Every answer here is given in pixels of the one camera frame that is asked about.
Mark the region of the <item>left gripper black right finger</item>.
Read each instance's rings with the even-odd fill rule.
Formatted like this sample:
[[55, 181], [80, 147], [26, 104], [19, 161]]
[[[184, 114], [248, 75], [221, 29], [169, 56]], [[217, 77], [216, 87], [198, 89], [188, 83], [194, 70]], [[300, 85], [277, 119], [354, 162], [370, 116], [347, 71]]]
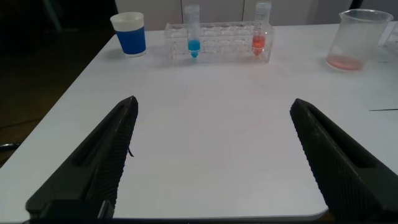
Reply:
[[337, 220], [397, 222], [397, 174], [311, 103], [290, 116], [318, 188]]

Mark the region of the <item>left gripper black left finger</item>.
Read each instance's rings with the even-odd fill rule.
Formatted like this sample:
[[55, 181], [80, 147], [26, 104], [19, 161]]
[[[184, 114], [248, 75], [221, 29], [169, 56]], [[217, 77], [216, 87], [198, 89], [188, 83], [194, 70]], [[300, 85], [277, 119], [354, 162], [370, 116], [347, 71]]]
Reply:
[[28, 199], [33, 220], [112, 218], [138, 115], [134, 96], [120, 101]]

